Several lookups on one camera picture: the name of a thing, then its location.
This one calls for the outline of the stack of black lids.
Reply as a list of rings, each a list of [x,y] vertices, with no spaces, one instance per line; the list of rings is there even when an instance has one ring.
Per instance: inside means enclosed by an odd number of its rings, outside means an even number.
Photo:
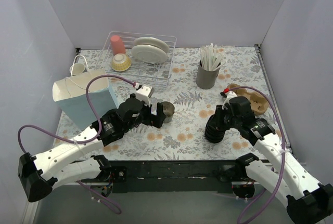
[[[215,117],[212,115],[205,127],[204,136],[210,143],[219,143],[223,140],[226,128],[218,124]]]

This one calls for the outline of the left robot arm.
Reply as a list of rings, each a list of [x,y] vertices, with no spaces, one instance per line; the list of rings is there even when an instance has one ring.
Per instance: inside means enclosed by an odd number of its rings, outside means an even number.
[[[103,155],[93,155],[81,162],[78,159],[122,139],[124,134],[140,124],[161,128],[166,118],[163,104],[157,103],[155,114],[151,108],[131,94],[117,109],[109,110],[69,143],[36,155],[23,154],[19,158],[18,177],[28,201],[37,202],[54,189],[71,182],[86,179],[122,181],[119,173],[124,170],[112,168]]]

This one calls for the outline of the dark coffee cup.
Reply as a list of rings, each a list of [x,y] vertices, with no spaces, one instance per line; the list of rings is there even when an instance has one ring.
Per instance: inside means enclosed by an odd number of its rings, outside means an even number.
[[[174,112],[175,112],[175,107],[172,103],[168,101],[161,102],[163,105],[163,113],[165,115],[165,119],[163,121],[164,124],[169,123],[172,121]]]

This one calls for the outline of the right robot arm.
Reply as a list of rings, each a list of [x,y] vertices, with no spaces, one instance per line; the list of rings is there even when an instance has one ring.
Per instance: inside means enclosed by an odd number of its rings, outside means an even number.
[[[236,129],[275,169],[271,171],[257,156],[248,153],[236,160],[236,177],[261,184],[282,203],[293,223],[318,223],[332,215],[332,185],[322,184],[283,148],[275,129],[255,116],[246,97],[233,92],[222,96],[223,103],[216,106],[206,124],[206,139],[218,143],[226,131]]]

